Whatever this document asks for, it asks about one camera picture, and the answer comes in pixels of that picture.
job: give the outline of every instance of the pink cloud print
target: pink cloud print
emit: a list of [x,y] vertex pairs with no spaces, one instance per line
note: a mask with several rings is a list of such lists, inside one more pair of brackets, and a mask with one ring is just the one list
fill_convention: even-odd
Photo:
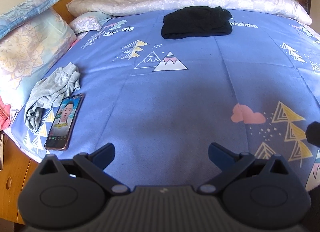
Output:
[[266,122],[264,115],[259,112],[253,113],[248,106],[239,103],[233,108],[231,120],[235,123],[243,121],[245,124],[263,124]]

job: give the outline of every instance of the red cloth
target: red cloth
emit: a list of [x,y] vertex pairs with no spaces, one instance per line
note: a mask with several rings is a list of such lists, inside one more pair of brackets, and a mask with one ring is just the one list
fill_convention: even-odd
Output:
[[11,106],[5,105],[0,97],[0,129],[6,129],[10,126],[10,108]]

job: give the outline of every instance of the floral pillow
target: floral pillow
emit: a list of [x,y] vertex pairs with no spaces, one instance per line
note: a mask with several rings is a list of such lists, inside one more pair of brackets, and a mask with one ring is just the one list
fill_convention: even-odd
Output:
[[18,26],[46,11],[59,0],[26,0],[0,15],[0,39]]
[[104,23],[110,19],[112,19],[111,15],[102,12],[87,12],[74,19],[69,26],[76,34],[90,30],[100,31]]
[[75,40],[75,33],[52,8],[0,39],[0,96],[11,105],[11,118]]

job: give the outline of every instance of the man on phone screen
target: man on phone screen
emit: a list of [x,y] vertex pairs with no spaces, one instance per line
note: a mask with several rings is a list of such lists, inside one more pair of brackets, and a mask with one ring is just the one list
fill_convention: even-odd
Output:
[[57,118],[53,122],[53,127],[50,132],[50,136],[66,136],[68,134],[72,118],[69,118],[73,110],[73,101],[69,101],[61,112],[61,117]]

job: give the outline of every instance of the bed sheet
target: bed sheet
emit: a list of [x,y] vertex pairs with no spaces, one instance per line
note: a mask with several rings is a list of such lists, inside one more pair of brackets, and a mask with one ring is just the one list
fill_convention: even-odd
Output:
[[[305,130],[320,121],[320,41],[280,16],[229,10],[227,36],[164,40],[153,11],[90,31],[49,71],[76,64],[85,95],[61,159],[116,148],[106,172],[124,184],[194,187],[220,173],[208,158],[217,142],[268,159],[282,154],[307,190],[320,183],[320,152]],[[33,134],[22,109],[9,132],[35,160],[57,108]]]

